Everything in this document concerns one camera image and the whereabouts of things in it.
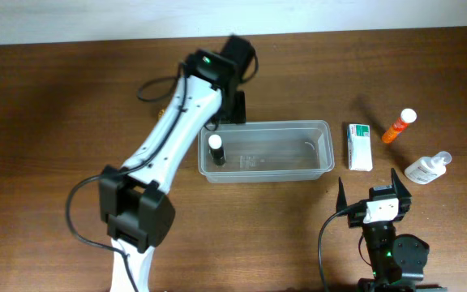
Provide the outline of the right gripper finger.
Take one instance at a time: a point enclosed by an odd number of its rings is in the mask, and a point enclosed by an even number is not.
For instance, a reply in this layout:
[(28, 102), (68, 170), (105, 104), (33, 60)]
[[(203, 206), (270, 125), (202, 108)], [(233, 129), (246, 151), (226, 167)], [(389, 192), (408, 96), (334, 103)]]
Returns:
[(344, 184), (341, 177), (338, 178), (338, 194), (336, 198), (336, 212), (340, 213), (348, 207), (345, 195)]
[(392, 187), (394, 189), (394, 192), (396, 193), (397, 198), (399, 200), (410, 199), (411, 194), (409, 193), (405, 185), (399, 179), (394, 168), (391, 168), (391, 179), (392, 179)]

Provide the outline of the white squeeze bottle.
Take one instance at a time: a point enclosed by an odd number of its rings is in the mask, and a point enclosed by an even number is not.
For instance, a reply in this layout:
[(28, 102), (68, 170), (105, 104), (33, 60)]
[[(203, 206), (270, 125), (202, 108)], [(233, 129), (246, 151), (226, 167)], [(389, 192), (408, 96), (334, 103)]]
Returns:
[(405, 169), (404, 174), (412, 182), (425, 185), (444, 175), (447, 171), (446, 165), (451, 161), (452, 155), (441, 151), (433, 157), (419, 158)]

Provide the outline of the orange tube white cap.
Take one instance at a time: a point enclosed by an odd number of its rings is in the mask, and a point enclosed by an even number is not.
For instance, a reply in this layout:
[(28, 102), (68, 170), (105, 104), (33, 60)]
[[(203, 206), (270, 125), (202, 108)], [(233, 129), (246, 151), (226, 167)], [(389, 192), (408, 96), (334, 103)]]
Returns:
[(385, 131), (381, 140), (385, 144), (390, 144), (397, 136), (404, 131), (411, 123), (417, 119), (417, 113), (410, 108), (403, 109), (400, 117)]

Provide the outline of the dark bottle white cap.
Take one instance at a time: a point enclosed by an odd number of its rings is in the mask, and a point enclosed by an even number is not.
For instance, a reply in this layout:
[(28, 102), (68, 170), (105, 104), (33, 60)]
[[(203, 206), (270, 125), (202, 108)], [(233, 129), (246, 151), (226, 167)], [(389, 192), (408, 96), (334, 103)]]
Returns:
[(226, 159), (222, 138), (217, 134), (210, 135), (208, 138), (208, 147), (214, 164), (218, 166), (224, 165)]

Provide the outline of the small jar gold lid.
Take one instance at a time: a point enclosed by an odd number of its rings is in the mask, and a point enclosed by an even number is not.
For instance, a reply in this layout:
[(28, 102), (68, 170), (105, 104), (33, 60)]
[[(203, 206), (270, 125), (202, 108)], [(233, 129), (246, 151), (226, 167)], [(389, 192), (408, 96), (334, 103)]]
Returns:
[(157, 119), (160, 120), (164, 114), (165, 114), (165, 110), (166, 109), (161, 109), (159, 112), (158, 112), (158, 115), (157, 115)]

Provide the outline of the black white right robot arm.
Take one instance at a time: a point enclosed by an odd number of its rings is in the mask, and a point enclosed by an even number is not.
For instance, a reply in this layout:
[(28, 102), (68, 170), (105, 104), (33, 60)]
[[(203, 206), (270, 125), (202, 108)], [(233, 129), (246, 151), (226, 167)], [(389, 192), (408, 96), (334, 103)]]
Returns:
[(430, 246), (412, 234), (397, 234), (394, 224), (410, 210), (412, 196), (391, 170), (389, 185), (372, 187), (369, 198), (347, 204), (342, 183), (336, 198), (336, 215), (346, 217), (350, 228), (360, 228), (366, 242), (371, 279), (358, 281), (364, 292), (446, 291), (442, 286), (422, 286)]

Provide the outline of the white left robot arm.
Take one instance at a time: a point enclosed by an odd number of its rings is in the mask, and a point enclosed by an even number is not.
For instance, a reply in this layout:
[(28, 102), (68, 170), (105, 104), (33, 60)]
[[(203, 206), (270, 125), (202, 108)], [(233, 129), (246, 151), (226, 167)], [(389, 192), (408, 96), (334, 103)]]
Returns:
[(171, 79), (171, 101), (148, 138), (120, 168), (102, 170), (100, 216), (114, 250), (113, 291), (148, 290), (153, 252), (175, 218), (168, 193), (178, 167), (208, 123), (246, 121), (238, 86), (257, 62), (252, 44), (235, 35), (218, 53), (198, 49), (189, 54)]

